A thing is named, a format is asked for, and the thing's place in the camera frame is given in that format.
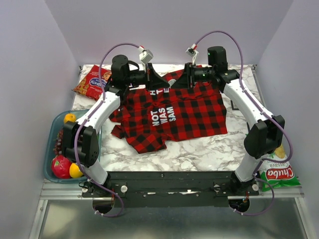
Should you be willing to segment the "clear round sticker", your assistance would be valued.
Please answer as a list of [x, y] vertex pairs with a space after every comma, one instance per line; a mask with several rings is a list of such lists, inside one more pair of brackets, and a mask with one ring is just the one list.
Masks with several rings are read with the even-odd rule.
[[170, 80], [168, 81], [168, 83], [169, 83], [170, 86], [172, 86], [175, 82], [176, 82], [175, 79], [170, 79]]

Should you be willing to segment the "red black plaid shirt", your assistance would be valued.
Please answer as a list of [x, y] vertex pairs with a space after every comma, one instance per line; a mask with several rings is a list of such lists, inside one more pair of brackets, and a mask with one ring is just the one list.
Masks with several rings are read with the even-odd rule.
[[139, 154], [166, 149], [165, 142], [227, 133], [226, 107], [219, 89], [199, 82], [191, 89], [135, 89], [109, 117], [112, 135]]

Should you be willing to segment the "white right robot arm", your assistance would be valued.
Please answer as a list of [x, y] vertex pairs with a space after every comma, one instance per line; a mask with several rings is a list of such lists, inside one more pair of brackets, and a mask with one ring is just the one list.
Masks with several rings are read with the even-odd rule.
[[197, 82], [210, 82], [232, 100], [250, 128], [244, 139], [245, 156], [235, 170], [236, 179], [229, 183], [230, 191], [241, 195], [247, 190], [247, 183], [261, 165], [261, 158], [271, 154], [282, 143], [285, 120], [267, 110], [246, 87], [240, 74], [228, 68], [226, 50], [222, 46], [207, 49], [208, 66], [199, 67], [186, 63], [182, 75], [171, 84], [173, 89], [193, 88]]

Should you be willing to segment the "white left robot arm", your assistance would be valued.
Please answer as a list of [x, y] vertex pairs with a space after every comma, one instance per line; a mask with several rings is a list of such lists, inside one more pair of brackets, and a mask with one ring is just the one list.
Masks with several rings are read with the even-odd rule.
[[111, 76], [102, 84], [102, 95], [93, 107], [76, 122], [67, 122], [63, 127], [62, 155], [77, 163], [80, 171], [94, 183], [93, 190], [98, 196], [110, 193], [108, 173], [103, 169], [98, 156], [100, 153], [97, 134], [108, 117], [125, 100], [130, 87], [144, 85], [149, 90], [168, 88], [169, 83], [154, 70], [152, 55], [140, 53], [143, 69], [130, 70], [130, 61], [125, 55], [112, 59]]

